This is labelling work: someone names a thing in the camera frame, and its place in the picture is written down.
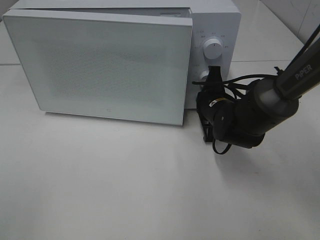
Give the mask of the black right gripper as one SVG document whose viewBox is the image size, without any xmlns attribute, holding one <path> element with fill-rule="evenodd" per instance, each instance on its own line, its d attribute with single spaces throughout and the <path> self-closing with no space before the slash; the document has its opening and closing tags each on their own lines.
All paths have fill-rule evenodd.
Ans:
<svg viewBox="0 0 320 240">
<path fill-rule="evenodd" d="M 226 93 L 222 82 L 221 67 L 209 65 L 206 81 L 195 83 L 201 87 L 196 97 L 196 111 L 201 122 L 205 143 L 212 143 L 214 140 L 212 125 L 215 115 L 222 104 L 235 102 L 235 98 Z"/>
</svg>

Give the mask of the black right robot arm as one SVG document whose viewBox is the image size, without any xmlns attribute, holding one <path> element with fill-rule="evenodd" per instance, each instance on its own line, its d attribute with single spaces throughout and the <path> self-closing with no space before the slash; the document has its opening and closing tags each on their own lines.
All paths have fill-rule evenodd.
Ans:
<svg viewBox="0 0 320 240">
<path fill-rule="evenodd" d="M 266 132 L 291 118 L 299 99 L 320 83 L 320 29 L 317 27 L 286 69 L 277 74 L 249 74 L 223 81 L 221 68 L 209 66 L 196 97 L 203 140 L 213 145 L 257 147 Z"/>
</svg>

